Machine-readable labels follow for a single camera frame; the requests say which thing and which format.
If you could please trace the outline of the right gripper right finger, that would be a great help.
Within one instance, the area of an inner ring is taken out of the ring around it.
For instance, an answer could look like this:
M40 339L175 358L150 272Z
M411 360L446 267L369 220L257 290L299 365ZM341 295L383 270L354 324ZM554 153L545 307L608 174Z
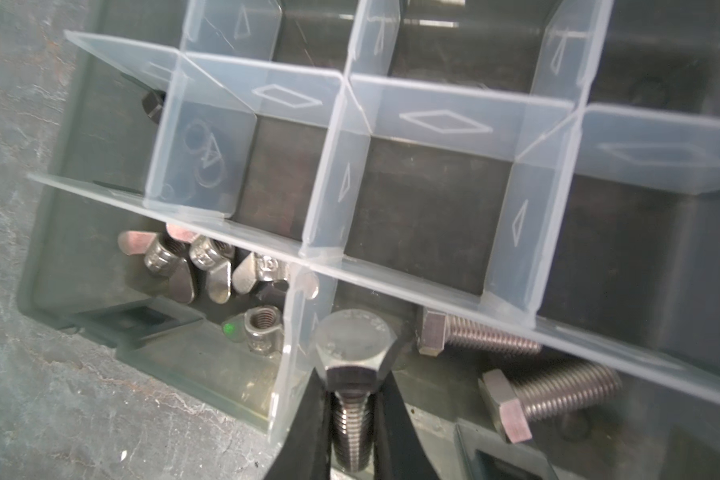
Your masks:
M439 479L392 373L386 376L374 398L374 478Z

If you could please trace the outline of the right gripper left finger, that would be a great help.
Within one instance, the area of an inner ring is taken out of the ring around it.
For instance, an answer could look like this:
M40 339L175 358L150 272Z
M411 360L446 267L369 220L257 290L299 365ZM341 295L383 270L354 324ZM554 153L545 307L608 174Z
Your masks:
M313 370L266 480L326 480L331 472L332 396Z

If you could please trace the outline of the clear plastic organizer box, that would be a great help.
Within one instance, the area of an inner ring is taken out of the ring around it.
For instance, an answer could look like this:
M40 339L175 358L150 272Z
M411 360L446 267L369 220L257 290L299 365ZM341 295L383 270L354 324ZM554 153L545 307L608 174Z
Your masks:
M19 287L23 314L282 445L311 338L362 309L443 479L720 479L720 1L96 1ZM166 92L159 124L149 90ZM298 265L170 298L127 230ZM221 324L282 312L282 352ZM419 310L543 346L419 353ZM570 360L610 400L496 432L478 378Z

